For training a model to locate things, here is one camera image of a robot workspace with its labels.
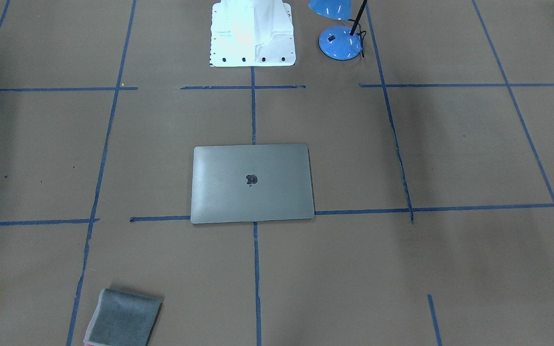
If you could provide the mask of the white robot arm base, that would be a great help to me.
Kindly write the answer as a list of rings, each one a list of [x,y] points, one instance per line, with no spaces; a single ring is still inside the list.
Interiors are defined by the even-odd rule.
[[[292,9],[281,0],[221,0],[211,9],[209,64],[293,66]]]

